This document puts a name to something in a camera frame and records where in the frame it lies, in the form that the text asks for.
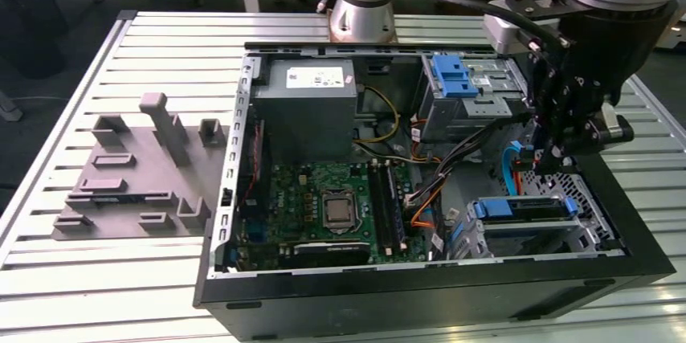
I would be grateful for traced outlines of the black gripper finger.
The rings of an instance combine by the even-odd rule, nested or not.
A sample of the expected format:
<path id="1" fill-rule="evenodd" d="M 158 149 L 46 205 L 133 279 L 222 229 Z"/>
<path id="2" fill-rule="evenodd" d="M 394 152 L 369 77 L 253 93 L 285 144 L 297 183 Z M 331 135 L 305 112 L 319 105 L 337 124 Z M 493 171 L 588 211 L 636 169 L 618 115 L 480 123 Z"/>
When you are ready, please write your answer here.
<path id="1" fill-rule="evenodd" d="M 554 113 L 553 98 L 556 93 L 556 82 L 558 70 L 548 61 L 541 52 L 532 52 L 528 57 L 528 85 L 530 105 L 536 110 L 536 129 L 533 134 L 533 145 L 544 149 L 550 138 L 552 116 Z"/>
<path id="2" fill-rule="evenodd" d="M 540 174 L 556 174 L 566 153 L 580 147 L 584 126 L 596 113 L 596 92 L 578 81 L 557 81 L 550 138 L 540 161 Z"/>

